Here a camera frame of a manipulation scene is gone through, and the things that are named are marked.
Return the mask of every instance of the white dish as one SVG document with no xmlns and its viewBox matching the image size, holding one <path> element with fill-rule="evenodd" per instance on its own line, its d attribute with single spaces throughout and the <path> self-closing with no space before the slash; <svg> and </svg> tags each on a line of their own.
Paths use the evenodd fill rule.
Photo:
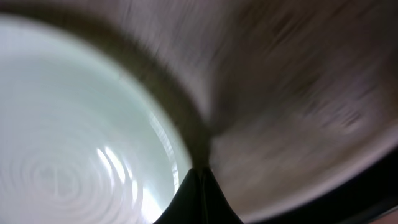
<svg viewBox="0 0 398 224">
<path fill-rule="evenodd" d="M 127 71 L 53 27 L 0 16 L 0 223 L 152 223 L 191 167 Z"/>
</svg>

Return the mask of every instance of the white plate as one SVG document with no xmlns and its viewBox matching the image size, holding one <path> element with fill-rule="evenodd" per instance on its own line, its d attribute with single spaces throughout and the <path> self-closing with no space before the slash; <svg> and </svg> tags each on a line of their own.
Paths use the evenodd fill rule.
<svg viewBox="0 0 398 224">
<path fill-rule="evenodd" d="M 0 16 L 0 223 L 152 223 L 191 167 L 127 71 L 57 29 Z"/>
</svg>

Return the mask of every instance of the glossy surface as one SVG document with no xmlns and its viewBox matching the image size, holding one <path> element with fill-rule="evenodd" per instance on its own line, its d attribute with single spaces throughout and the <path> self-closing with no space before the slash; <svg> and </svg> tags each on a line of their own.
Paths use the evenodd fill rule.
<svg viewBox="0 0 398 224">
<path fill-rule="evenodd" d="M 0 16 L 0 223 L 152 223 L 191 163 L 157 103 L 83 42 Z"/>
</svg>

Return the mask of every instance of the black pointed object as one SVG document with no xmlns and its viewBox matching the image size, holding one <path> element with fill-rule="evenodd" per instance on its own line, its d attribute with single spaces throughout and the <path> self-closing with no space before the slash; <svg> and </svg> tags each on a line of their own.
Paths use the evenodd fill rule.
<svg viewBox="0 0 398 224">
<path fill-rule="evenodd" d="M 242 224 L 228 205 L 209 168 L 199 181 L 196 170 L 189 170 L 172 202 L 154 224 Z"/>
<path fill-rule="evenodd" d="M 166 211 L 154 224 L 201 224 L 200 183 L 190 169 Z"/>
</svg>

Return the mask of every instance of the white bowl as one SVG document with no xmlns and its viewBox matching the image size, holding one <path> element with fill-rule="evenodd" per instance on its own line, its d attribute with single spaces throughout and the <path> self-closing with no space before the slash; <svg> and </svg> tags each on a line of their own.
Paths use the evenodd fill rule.
<svg viewBox="0 0 398 224">
<path fill-rule="evenodd" d="M 131 74 L 53 27 L 0 16 L 0 223 L 152 223 L 191 167 Z"/>
</svg>

